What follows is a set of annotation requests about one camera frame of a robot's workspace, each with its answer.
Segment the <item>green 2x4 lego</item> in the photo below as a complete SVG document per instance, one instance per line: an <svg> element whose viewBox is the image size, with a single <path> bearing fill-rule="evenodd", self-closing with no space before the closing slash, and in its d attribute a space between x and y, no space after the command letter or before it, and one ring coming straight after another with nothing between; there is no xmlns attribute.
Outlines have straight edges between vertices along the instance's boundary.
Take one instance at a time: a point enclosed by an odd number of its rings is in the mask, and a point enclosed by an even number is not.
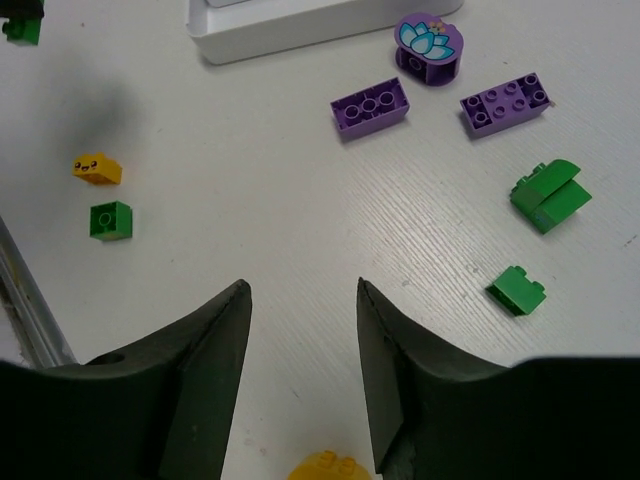
<svg viewBox="0 0 640 480"><path fill-rule="evenodd" d="M2 25L2 33L6 40L19 46L37 46L40 30L40 19L12 18Z"/></svg>

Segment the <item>small yellow smiley lego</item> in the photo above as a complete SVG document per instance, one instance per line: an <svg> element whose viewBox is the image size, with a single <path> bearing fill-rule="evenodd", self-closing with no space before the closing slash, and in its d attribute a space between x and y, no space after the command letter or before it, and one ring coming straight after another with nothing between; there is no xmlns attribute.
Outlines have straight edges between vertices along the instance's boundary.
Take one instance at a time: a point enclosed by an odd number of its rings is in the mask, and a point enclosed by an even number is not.
<svg viewBox="0 0 640 480"><path fill-rule="evenodd" d="M84 154L73 162L72 175L92 185L119 185L123 169L104 153Z"/></svg>

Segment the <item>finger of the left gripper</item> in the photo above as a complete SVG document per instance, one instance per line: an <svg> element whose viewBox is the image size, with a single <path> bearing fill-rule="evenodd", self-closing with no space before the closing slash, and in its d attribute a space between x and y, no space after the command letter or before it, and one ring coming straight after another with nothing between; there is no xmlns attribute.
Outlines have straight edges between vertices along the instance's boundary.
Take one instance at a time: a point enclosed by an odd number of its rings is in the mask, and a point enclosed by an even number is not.
<svg viewBox="0 0 640 480"><path fill-rule="evenodd" d="M0 0L0 17L9 20L42 20L44 6L41 0Z"/></svg>

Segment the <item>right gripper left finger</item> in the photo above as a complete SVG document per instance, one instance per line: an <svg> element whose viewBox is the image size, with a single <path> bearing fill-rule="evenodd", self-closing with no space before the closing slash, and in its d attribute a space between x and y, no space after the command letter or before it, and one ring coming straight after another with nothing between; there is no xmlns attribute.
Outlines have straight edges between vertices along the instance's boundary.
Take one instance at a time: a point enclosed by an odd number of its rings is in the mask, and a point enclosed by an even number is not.
<svg viewBox="0 0 640 480"><path fill-rule="evenodd" d="M250 285L87 364L1 365L5 479L217 479L248 343Z"/></svg>

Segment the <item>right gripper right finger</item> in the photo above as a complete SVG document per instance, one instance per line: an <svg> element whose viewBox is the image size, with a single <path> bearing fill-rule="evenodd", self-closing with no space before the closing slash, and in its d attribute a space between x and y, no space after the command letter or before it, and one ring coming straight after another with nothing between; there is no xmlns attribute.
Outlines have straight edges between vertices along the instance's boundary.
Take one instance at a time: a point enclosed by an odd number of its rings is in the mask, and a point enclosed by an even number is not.
<svg viewBox="0 0 640 480"><path fill-rule="evenodd" d="M386 479L635 479L639 361L539 357L504 367L357 288L375 471Z"/></svg>

